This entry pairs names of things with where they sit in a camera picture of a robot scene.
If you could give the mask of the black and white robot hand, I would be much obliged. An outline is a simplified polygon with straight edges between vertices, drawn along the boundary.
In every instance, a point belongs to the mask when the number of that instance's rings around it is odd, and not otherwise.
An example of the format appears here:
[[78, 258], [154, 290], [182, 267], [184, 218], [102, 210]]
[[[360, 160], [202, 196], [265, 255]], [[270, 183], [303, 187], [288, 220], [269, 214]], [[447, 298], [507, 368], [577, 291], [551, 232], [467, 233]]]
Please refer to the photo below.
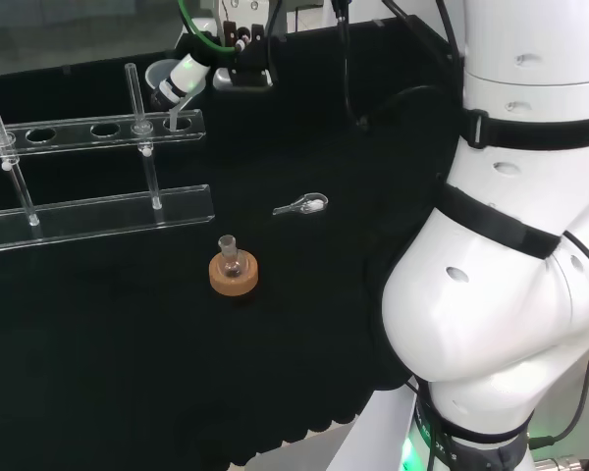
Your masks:
[[180, 1], [182, 33], [174, 68], [154, 82], [151, 100], [171, 110], [210, 85], [220, 91], [272, 87], [272, 36], [280, 1]]

